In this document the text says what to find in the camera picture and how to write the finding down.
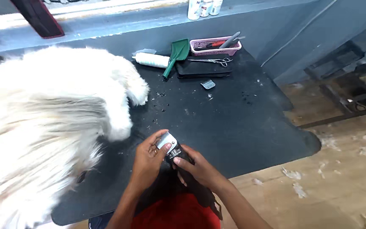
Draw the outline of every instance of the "dog paw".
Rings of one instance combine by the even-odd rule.
[[[128,88],[127,94],[134,106],[145,105],[148,101],[149,86],[143,80],[137,80],[136,84]]]

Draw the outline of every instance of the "person's right hand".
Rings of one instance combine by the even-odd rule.
[[[181,145],[189,157],[194,160],[194,165],[180,157],[175,157],[173,162],[180,168],[188,171],[202,185],[217,193],[228,180],[219,173],[199,152],[187,145]]]

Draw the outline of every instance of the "person's left hand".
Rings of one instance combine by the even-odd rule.
[[[158,176],[160,164],[172,145],[166,143],[158,149],[155,144],[167,131],[169,130],[158,130],[136,148],[130,184],[134,185],[137,191],[142,192],[149,188]]]

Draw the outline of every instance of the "hand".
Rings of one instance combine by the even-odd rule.
[[[167,131],[168,130],[158,130],[136,148],[130,184],[132,184],[137,191],[143,192],[145,189],[149,188],[158,176],[160,164],[172,145],[166,143],[161,149],[158,149],[155,144]]]
[[[194,160],[194,165],[180,157],[175,157],[173,162],[180,168],[188,171],[202,185],[209,188],[212,192],[218,193],[219,188],[227,183],[227,179],[221,175],[199,152],[187,145],[181,145],[189,157]]]

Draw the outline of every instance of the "scissors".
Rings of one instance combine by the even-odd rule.
[[[200,61],[200,62],[211,62],[211,63],[218,63],[221,64],[224,68],[226,68],[228,66],[227,62],[232,61],[232,59],[230,60],[229,58],[224,58],[224,59],[187,59],[190,61]]]

